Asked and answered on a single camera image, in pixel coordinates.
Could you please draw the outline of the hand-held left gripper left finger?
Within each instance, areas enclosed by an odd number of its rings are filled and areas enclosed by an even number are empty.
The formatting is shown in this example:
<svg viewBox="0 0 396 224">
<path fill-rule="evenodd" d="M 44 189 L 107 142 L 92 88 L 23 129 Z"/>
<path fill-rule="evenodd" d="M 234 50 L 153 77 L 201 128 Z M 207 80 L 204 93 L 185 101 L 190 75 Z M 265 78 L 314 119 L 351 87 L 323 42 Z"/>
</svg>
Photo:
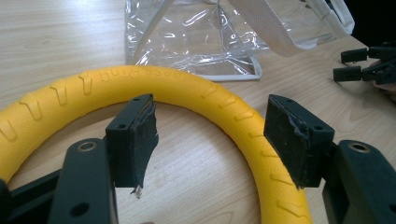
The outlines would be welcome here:
<svg viewBox="0 0 396 224">
<path fill-rule="evenodd" d="M 159 143 L 152 94 L 129 101 L 106 127 L 110 173 L 116 188 L 130 188 L 137 198 L 144 187 L 151 154 Z"/>
</svg>

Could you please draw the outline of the clear plastic bag white trim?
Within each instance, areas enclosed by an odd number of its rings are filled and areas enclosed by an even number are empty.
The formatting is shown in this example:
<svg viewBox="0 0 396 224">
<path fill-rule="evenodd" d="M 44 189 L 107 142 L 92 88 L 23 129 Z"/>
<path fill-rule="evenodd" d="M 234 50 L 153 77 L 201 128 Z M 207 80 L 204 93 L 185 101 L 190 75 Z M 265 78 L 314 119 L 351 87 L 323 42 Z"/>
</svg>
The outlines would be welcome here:
<svg viewBox="0 0 396 224">
<path fill-rule="evenodd" d="M 354 26 L 346 0 L 125 0 L 125 61 L 257 80 L 261 54 L 293 56 Z"/>
</svg>

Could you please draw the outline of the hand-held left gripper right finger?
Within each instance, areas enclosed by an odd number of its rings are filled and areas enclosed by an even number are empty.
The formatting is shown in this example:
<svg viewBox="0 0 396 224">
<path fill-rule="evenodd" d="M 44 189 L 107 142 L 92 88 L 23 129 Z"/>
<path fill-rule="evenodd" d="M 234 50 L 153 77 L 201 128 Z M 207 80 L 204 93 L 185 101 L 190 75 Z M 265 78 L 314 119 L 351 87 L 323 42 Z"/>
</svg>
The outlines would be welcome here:
<svg viewBox="0 0 396 224">
<path fill-rule="evenodd" d="M 270 94 L 263 134 L 297 189 L 319 186 L 320 162 L 332 145 L 332 127 L 290 98 Z"/>
</svg>

